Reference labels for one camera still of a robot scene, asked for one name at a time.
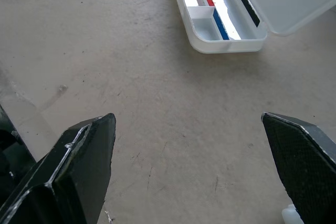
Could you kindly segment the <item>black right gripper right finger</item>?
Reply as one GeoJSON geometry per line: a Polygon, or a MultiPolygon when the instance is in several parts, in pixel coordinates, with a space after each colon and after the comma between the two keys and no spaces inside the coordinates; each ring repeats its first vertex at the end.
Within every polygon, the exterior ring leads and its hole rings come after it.
{"type": "Polygon", "coordinates": [[[265,112],[261,116],[279,178],[292,203],[285,223],[335,223],[335,142],[318,126],[265,112]]]}

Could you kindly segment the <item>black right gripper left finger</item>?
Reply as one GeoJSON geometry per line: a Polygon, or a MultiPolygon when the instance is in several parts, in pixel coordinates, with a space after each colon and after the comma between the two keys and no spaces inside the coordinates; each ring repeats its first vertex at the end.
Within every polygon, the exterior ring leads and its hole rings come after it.
{"type": "Polygon", "coordinates": [[[112,113],[66,129],[11,189],[1,223],[97,223],[111,177],[112,113]]]}

